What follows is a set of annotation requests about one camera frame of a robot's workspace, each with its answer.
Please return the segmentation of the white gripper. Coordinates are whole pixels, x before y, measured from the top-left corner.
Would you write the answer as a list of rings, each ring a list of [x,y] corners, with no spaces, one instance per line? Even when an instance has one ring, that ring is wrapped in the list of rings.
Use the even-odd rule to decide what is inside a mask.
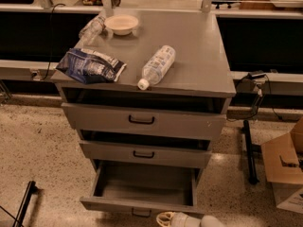
[[[178,212],[162,212],[156,216],[156,222],[161,227],[201,227],[198,218]]]

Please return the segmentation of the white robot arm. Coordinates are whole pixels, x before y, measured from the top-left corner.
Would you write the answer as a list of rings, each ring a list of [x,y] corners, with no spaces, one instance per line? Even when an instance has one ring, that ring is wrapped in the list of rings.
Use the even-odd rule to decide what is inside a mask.
[[[156,222],[161,227],[226,227],[213,216],[191,217],[182,212],[163,212],[157,215]]]

